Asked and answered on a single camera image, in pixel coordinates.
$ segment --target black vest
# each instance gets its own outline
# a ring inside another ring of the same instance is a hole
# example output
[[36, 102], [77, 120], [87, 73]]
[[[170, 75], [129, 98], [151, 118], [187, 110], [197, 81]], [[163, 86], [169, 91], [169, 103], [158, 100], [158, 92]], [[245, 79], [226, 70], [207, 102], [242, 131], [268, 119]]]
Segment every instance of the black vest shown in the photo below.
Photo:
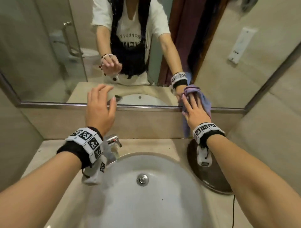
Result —
[[146, 24], [150, 9], [151, 0], [141, 0], [138, 5], [139, 23], [141, 26], [141, 41], [135, 47], [125, 47], [116, 35], [118, 21], [123, 12], [124, 0], [108, 0], [113, 10], [113, 23], [111, 30], [111, 50], [112, 54], [122, 63], [122, 74], [128, 75], [130, 79], [133, 75], [140, 75], [147, 70], [145, 64], [146, 46]]

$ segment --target faucet handle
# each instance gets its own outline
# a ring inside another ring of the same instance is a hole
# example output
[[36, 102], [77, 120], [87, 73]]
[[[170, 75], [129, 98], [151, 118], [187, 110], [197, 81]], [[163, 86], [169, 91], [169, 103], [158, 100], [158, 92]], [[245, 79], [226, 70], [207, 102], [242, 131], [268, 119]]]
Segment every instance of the faucet handle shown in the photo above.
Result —
[[120, 143], [118, 136], [116, 134], [110, 135], [106, 138], [109, 146], [112, 146], [114, 144], [117, 144], [119, 147], [122, 147], [122, 144]]

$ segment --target beige marble countertop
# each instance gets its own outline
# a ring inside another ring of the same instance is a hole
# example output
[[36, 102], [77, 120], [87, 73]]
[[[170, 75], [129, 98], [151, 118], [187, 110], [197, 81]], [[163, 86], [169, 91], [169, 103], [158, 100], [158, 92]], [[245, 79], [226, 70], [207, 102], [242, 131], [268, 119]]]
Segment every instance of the beige marble countertop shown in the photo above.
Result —
[[[186, 148], [191, 139], [123, 139], [120, 140], [122, 148], [118, 149], [119, 156], [135, 152], [157, 153], [159, 156], [168, 156], [182, 167], [192, 172], [186, 158]], [[27, 175], [51, 157], [64, 143], [64, 140], [44, 141], [32, 161], [28, 165], [23, 176]], [[76, 175], [60, 203], [47, 222], [47, 228], [76, 227], [85, 228], [82, 215], [85, 211], [85, 202], [89, 196], [91, 187], [81, 183], [81, 171]], [[213, 193], [199, 183], [200, 192], [205, 197], [205, 206], [208, 207], [210, 223], [206, 228], [230, 228], [232, 226], [233, 196], [224, 196]], [[243, 214], [237, 201], [235, 202], [234, 227], [251, 228], [251, 224]]]
[[[98, 82], [79, 82], [70, 98], [68, 103], [87, 103], [87, 94], [93, 88], [96, 87]], [[109, 94], [108, 100], [113, 96], [126, 96], [132, 94], [144, 94], [150, 95], [152, 97], [158, 98], [161, 101], [165, 102], [169, 106], [178, 106], [178, 100], [175, 95], [170, 91], [169, 87], [160, 87], [160, 86], [148, 86], [148, 85], [136, 85], [136, 86], [126, 86], [119, 84], [107, 84], [114, 87]]]

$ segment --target hand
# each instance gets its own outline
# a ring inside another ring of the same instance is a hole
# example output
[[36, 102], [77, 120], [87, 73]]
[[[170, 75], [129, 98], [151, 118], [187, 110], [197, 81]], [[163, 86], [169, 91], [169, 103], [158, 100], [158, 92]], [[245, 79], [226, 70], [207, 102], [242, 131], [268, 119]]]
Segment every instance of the hand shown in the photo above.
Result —
[[180, 102], [182, 94], [184, 93], [184, 89], [187, 87], [188, 85], [179, 85], [176, 87], [175, 91], [176, 91], [176, 97], [178, 99], [178, 102]]
[[184, 105], [188, 113], [183, 112], [187, 123], [191, 130], [194, 130], [198, 125], [202, 123], [211, 123], [211, 119], [208, 114], [204, 111], [200, 98], [197, 98], [197, 103], [192, 94], [189, 95], [190, 103], [189, 104], [186, 96], [182, 96]]
[[112, 89], [112, 86], [100, 84], [88, 92], [86, 126], [99, 130], [102, 137], [111, 129], [115, 119], [115, 96], [110, 101], [110, 109], [107, 108], [108, 92]]
[[114, 76], [122, 70], [122, 64], [119, 63], [115, 55], [110, 56], [106, 55], [101, 60], [101, 68], [106, 75]]

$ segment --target purple cloth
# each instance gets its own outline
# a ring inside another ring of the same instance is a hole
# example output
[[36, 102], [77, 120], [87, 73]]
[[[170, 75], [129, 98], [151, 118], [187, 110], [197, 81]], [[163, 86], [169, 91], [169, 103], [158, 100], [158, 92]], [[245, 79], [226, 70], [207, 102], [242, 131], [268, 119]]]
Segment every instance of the purple cloth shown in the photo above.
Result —
[[[203, 106], [203, 109], [205, 112], [210, 116], [211, 118], [211, 102], [205, 97], [205, 95], [201, 92], [199, 87], [196, 87], [195, 85], [189, 85], [184, 90], [184, 95], [187, 97], [188, 102], [190, 103], [189, 94], [194, 93], [195, 96], [198, 96], [201, 99], [201, 103]], [[183, 101], [181, 100], [179, 106], [183, 106], [182, 111], [187, 112], [186, 107], [184, 106]], [[183, 116], [183, 130], [184, 130], [184, 136], [187, 138], [190, 136], [190, 127], [188, 126], [188, 123]]]

